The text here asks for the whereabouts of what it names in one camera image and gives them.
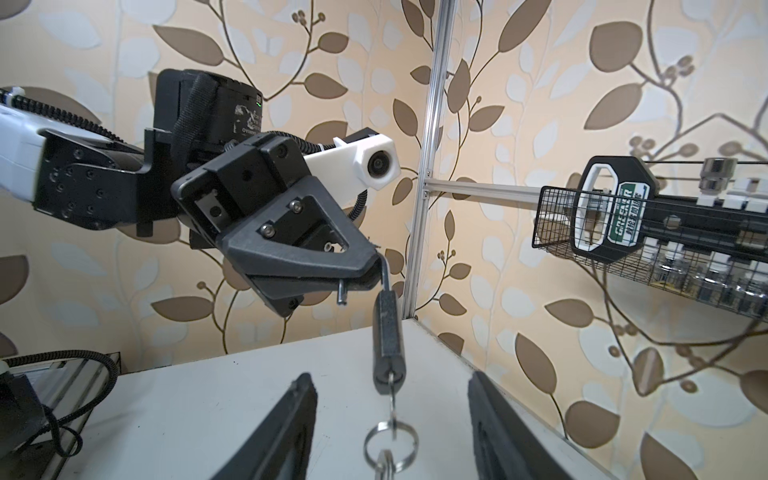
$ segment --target floral wallpaper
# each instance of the floral wallpaper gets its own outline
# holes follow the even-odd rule
[[[669,161],[768,157],[765,2],[461,0],[450,59],[437,178],[575,187],[632,154],[697,194]],[[764,478],[768,328],[534,250],[534,216],[433,197],[419,321],[621,480]]]
[[[0,5],[0,85],[90,118],[141,146],[157,74],[213,71],[264,94],[263,130],[328,143],[362,127],[419,163],[432,53],[400,1],[14,0]],[[402,292],[412,199],[369,191],[356,221],[386,252]],[[369,326],[376,292],[349,305],[317,293],[288,318],[269,311],[216,250],[191,250],[177,220],[139,239],[92,232],[0,192],[0,357],[62,348],[120,351],[128,371]]]

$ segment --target screw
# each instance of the screw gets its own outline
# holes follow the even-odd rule
[[[259,227],[259,233],[261,233],[261,236],[264,238],[272,238],[275,236],[275,227],[269,223],[265,223]]]
[[[298,200],[291,200],[288,204],[288,208],[295,214],[300,214],[301,210],[304,210],[304,206]]]

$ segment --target brown leaf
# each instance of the brown leaf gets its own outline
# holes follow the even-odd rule
[[[208,35],[189,28],[152,25],[157,35],[172,49],[203,65],[219,65],[224,61],[221,48]]]
[[[477,182],[469,177],[459,177],[456,179],[457,182],[469,182],[471,184],[476,184]],[[472,195],[464,195],[464,194],[452,194],[454,200],[466,200],[470,198]]]
[[[353,209],[353,207],[345,208],[344,209],[344,214],[349,216],[349,212],[351,212],[352,209]],[[352,224],[355,227],[360,228],[360,225],[362,225],[362,220],[366,217],[366,211],[367,210],[368,210],[368,207],[363,207],[362,208],[362,213],[355,220],[352,220]]]
[[[664,361],[659,351],[649,346],[634,357],[632,362],[632,381],[639,396],[653,393],[664,380]]]
[[[3,90],[11,90],[12,87],[2,87]],[[31,98],[32,100],[39,101],[44,104],[49,104],[52,107],[57,107],[62,110],[71,112],[77,116],[83,117],[86,120],[90,120],[95,124],[101,124],[101,120],[90,110],[88,110],[79,101],[69,98],[67,95],[60,94],[57,91],[48,90],[47,88],[40,87],[22,87],[24,88],[24,96]]]
[[[504,25],[498,38],[498,50],[504,53],[525,41],[547,13],[550,2],[551,0],[525,0]]]
[[[29,262],[25,255],[0,258],[0,305],[22,291],[29,277]]]
[[[406,15],[406,21],[417,37],[424,36],[424,17],[419,7],[408,0],[402,0],[402,13]]]
[[[699,146],[696,144],[685,144],[677,151],[681,157],[691,158],[695,154],[699,153]]]
[[[586,449],[596,449],[616,436],[619,420],[619,415],[592,402],[579,400],[565,412],[564,429],[577,444]]]
[[[739,379],[741,391],[753,405],[768,413],[768,370],[753,370]]]
[[[544,305],[550,315],[566,325],[584,328],[592,323],[594,314],[592,309],[583,300],[573,298],[558,300],[549,305]]]
[[[333,138],[346,137],[346,122],[341,120],[328,120],[310,128],[306,134],[306,141],[314,144],[332,144]]]
[[[232,266],[232,263],[226,258],[224,259],[224,265],[221,269],[224,274],[224,279],[232,288],[235,290],[250,290],[248,282],[237,272],[237,270],[235,270],[235,267]]]
[[[456,68],[456,73],[448,86],[448,109],[452,114],[456,113],[464,106],[469,95],[469,65],[462,58]]]
[[[581,174],[573,173],[568,177],[568,181],[565,182],[565,188],[578,188],[578,184],[581,182]]]
[[[728,142],[720,145],[720,148],[718,148],[717,151],[719,151],[721,155],[725,155],[726,157],[730,157],[732,155],[741,153],[742,148],[741,148],[741,144],[739,142],[737,142],[737,141],[728,141]]]
[[[456,355],[462,354],[462,349],[464,348],[464,339],[455,333],[450,332],[444,332],[440,335],[437,335],[437,338],[442,340],[444,344],[448,346],[451,350],[453,350],[453,353]]]
[[[448,240],[453,240],[453,236],[456,233],[456,221],[453,220],[453,212],[448,210],[443,221],[443,227],[445,228],[445,236]]]
[[[402,132],[410,137],[415,137],[419,130],[419,119],[416,113],[405,102],[397,98],[392,102],[392,116],[395,117],[397,126]]]
[[[328,75],[323,75],[321,73],[307,75],[304,79],[304,88],[307,93],[313,97],[324,98],[326,100],[341,97],[347,92],[344,85],[333,80]]]
[[[491,105],[490,107],[481,108],[469,118],[469,130],[488,130],[494,123],[496,123],[498,118],[501,117],[503,111],[504,107],[501,105]]]
[[[0,359],[6,356],[18,355],[18,349],[11,339],[0,333]]]
[[[157,74],[153,71],[148,72],[147,80],[149,80],[149,95],[152,97],[152,105],[154,105],[154,96],[157,92]]]
[[[328,53],[341,53],[349,44],[349,37],[344,34],[329,31],[317,40],[317,48]]]
[[[174,322],[192,322],[209,316],[214,311],[214,304],[201,296],[175,296],[152,303],[152,308]]]
[[[685,462],[647,433],[640,443],[640,465],[646,480],[698,479]]]
[[[411,76],[414,80],[422,85],[429,85],[429,76],[432,74],[432,69],[426,65],[416,67],[411,71]]]
[[[450,293],[443,293],[440,296],[439,302],[442,311],[449,315],[459,316],[467,313],[467,309],[457,299],[453,298]]]
[[[156,245],[166,245],[179,240],[181,235],[181,225],[177,218],[167,218],[165,220],[156,220],[152,226],[151,237],[137,237],[136,225],[125,225],[118,227],[122,233],[128,235],[134,240],[140,242],[154,243]]]
[[[584,123],[585,130],[604,130],[627,120],[640,104],[643,88],[640,84],[626,84],[609,91],[590,112]]]
[[[518,333],[515,338],[515,355],[518,357],[520,368],[531,383],[542,392],[553,394],[558,386],[558,375],[547,354],[528,337]]]
[[[304,293],[304,301],[301,303],[304,306],[317,305],[324,301],[332,292],[312,292]]]
[[[397,298],[400,298],[402,296],[402,292],[406,289],[406,283],[403,281],[395,282],[394,285],[392,285],[392,290],[395,290],[395,293],[397,293]]]
[[[419,4],[422,6],[424,15],[428,18],[432,18],[435,14],[435,0],[419,0]]]
[[[598,25],[589,39],[589,58],[600,71],[612,72],[629,65],[643,45],[643,29],[632,22]]]
[[[392,205],[397,205],[408,197],[413,189],[413,180],[406,177],[400,180],[395,187],[395,193],[392,194]]]
[[[402,253],[388,248],[384,251],[384,257],[389,262],[389,272],[392,275],[402,272],[402,268],[406,265],[406,259],[402,256]]]
[[[22,13],[27,9],[32,0],[3,0],[0,2],[0,20]]]
[[[451,278],[463,280],[467,277],[467,275],[469,275],[470,271],[472,271],[472,265],[467,265],[466,263],[457,263],[451,267],[451,271],[448,272],[448,275],[450,275]]]

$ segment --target wallpaper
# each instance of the wallpaper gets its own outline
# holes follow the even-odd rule
[[[0,4],[0,25],[0,42],[16,45],[0,52],[1,86],[138,146],[157,74],[195,68],[255,84],[265,131],[329,143],[372,127],[395,140],[405,177],[419,163],[427,87],[410,72],[432,53],[409,34],[400,1],[14,0]],[[386,252],[402,292],[412,199],[392,204],[397,183],[370,190],[357,223]],[[3,191],[0,223],[0,356],[119,350],[136,371],[371,323],[376,291],[352,292],[344,307],[309,295],[279,318],[216,250],[190,250],[175,219],[149,239],[133,227],[92,232]]]
[[[600,154],[768,157],[766,2],[462,0],[450,58],[437,178],[562,187]],[[699,165],[652,171],[697,193]],[[534,250],[534,215],[433,197],[419,320],[617,478],[765,478],[768,328]]]

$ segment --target wire basket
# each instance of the wire basket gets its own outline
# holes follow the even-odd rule
[[[707,305],[768,317],[768,215],[543,187],[532,246]]]

